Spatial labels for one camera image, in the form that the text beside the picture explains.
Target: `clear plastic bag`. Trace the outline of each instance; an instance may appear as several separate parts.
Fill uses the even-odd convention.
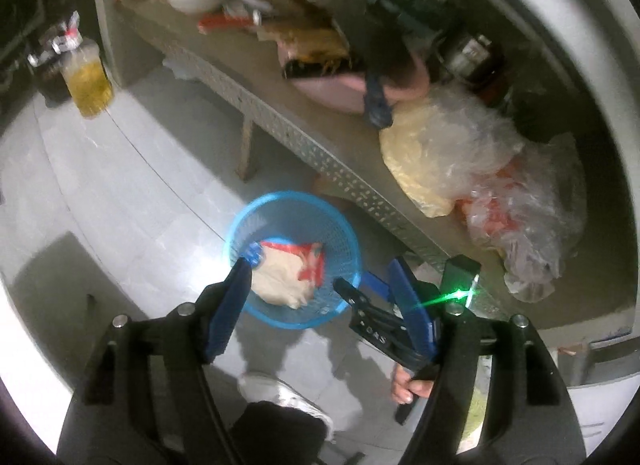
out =
[[[586,223],[586,184],[574,138],[527,142],[505,168],[476,183],[462,210],[473,240],[504,256],[510,292],[521,301],[544,299]]]
[[[454,84],[399,103],[380,133],[386,166],[428,217],[446,216],[478,180],[494,175],[524,146],[513,123]]]

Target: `yellow oil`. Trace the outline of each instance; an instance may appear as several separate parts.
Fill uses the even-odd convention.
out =
[[[111,83],[99,60],[88,62],[66,79],[66,85],[83,117],[92,118],[113,98]]]

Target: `basket rim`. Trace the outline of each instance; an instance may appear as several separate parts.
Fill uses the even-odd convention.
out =
[[[270,203],[272,201],[277,201],[277,200],[298,200],[298,201],[303,201],[308,204],[314,205],[319,209],[321,209],[323,212],[325,212],[328,216],[331,216],[335,220],[335,222],[337,222],[338,225],[340,225],[341,230],[344,232],[347,238],[347,243],[349,244],[350,248],[355,254],[356,271],[353,275],[353,278],[351,279],[351,285],[354,286],[355,288],[358,288],[358,286],[360,285],[360,279],[362,276],[362,256],[360,254],[360,245],[358,243],[358,238],[355,232],[353,231],[351,224],[342,215],[342,213],[338,211],[338,209],[335,208],[333,205],[331,205],[330,203],[327,203],[325,200],[322,200],[321,198],[318,198],[318,196],[315,196],[313,194],[309,194],[306,192],[299,192],[299,191],[293,191],[293,190],[270,192],[268,194],[260,196],[260,198],[256,198],[251,203],[248,203],[244,207],[244,209],[242,209],[240,213],[236,215],[236,217],[234,218],[233,222],[231,223],[231,227],[229,228],[229,233],[225,239],[225,245],[223,248],[223,257],[227,260],[229,265],[233,265],[233,262],[231,261],[231,241],[235,239],[236,232],[238,231],[238,228],[242,223],[242,221],[247,216],[249,216],[249,214],[253,213],[256,209],[260,208],[266,203]],[[344,312],[347,307],[348,307],[348,304],[344,300],[341,300],[336,306],[336,308],[334,309],[334,311],[332,311],[331,313],[328,313],[327,315],[322,315],[321,317],[316,317],[306,322],[283,322],[283,321],[274,320],[271,317],[268,317],[267,315],[263,314],[261,311],[254,308],[251,304],[247,302],[244,303],[244,309],[254,317],[258,318],[259,320],[273,327],[284,328],[284,329],[313,328],[314,326],[318,326],[320,324],[323,324],[325,322],[332,320],[334,317],[337,317],[342,312]]]

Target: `silver screw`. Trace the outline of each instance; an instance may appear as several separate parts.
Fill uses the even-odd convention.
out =
[[[529,325],[529,319],[521,313],[511,317],[511,322],[513,322],[518,328],[526,328]]]
[[[123,313],[120,315],[116,315],[111,321],[114,328],[122,328],[129,321],[129,317],[124,315]]]
[[[178,306],[178,315],[181,317],[189,317],[196,311],[196,305],[193,302],[183,302]]]
[[[444,307],[444,310],[449,315],[455,315],[457,317],[458,315],[462,315],[462,313],[465,311],[465,308],[461,304],[458,304],[457,302],[447,302],[447,305]]]

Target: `finger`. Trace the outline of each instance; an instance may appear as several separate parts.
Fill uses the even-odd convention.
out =
[[[397,382],[391,388],[391,396],[398,403],[409,403],[414,399],[412,392]]]
[[[433,381],[414,380],[409,382],[408,389],[419,397],[429,398],[429,395],[431,395],[431,390],[433,389]]]
[[[411,381],[411,375],[399,364],[394,368],[394,382],[404,385],[405,387]]]

